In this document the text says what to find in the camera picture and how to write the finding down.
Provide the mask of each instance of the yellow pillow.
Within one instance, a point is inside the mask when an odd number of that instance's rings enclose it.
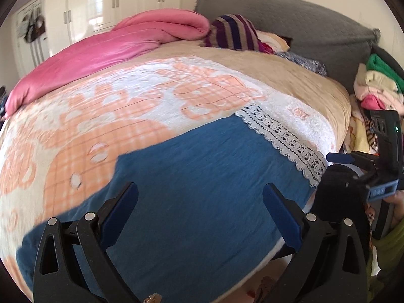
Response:
[[[257,31],[257,36],[262,43],[268,44],[274,52],[285,52],[290,49],[286,41],[274,33]]]

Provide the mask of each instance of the hand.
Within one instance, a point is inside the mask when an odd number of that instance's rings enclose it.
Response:
[[[393,196],[385,198],[384,201],[395,204],[394,215],[390,226],[390,228],[393,229],[404,218],[404,190],[397,190]]]

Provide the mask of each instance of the quilted headboard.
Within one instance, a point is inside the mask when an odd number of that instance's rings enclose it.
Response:
[[[380,38],[378,29],[303,0],[197,0],[195,11],[209,21],[241,14],[257,30],[293,38],[290,51],[324,63],[350,94],[359,63],[366,63]]]

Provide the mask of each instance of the floor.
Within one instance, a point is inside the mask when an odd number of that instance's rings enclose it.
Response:
[[[288,266],[291,255],[270,261],[266,267],[257,272],[250,280],[248,280],[241,288],[234,291],[225,299],[218,303],[253,303],[254,299],[247,295],[247,292],[255,292],[261,283],[261,279],[270,276],[273,279],[279,279],[283,271]]]

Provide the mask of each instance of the person's arm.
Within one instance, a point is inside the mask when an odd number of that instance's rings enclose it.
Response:
[[[370,281],[369,301],[390,281],[390,275],[404,253],[404,191],[397,191],[385,201],[395,204],[394,216],[387,236],[381,240],[372,239],[377,251],[380,272]]]

